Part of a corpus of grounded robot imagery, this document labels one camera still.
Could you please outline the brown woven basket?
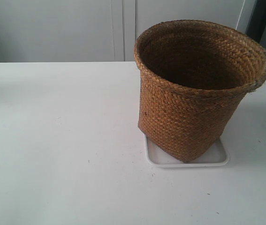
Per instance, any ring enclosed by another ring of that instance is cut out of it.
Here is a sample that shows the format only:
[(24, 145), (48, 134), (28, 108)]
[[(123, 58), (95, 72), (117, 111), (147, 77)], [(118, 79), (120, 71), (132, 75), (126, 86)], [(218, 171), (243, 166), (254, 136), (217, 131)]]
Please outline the brown woven basket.
[(266, 81), (266, 49), (247, 35), (201, 20), (158, 23), (136, 40), (138, 128), (179, 161), (220, 138), (246, 94)]

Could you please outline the white rectangular plastic tray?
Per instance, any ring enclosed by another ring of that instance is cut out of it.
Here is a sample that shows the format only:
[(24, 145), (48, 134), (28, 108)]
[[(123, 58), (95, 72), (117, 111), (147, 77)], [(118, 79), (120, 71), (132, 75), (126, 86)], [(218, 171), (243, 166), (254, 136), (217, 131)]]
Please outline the white rectangular plastic tray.
[(145, 154), (148, 162), (155, 167), (175, 168), (206, 168), (226, 165), (229, 160), (229, 152), (224, 148), (220, 139), (206, 151), (202, 156), (188, 163), (184, 163), (164, 152), (154, 144), (148, 137), (144, 136)]

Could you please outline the dark vertical post background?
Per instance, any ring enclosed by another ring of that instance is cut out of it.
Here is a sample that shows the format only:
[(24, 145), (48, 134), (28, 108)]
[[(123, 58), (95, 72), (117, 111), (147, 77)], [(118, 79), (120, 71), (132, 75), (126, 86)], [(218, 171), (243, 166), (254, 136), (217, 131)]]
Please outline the dark vertical post background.
[(260, 42), (266, 19), (266, 0), (256, 0), (245, 34)]

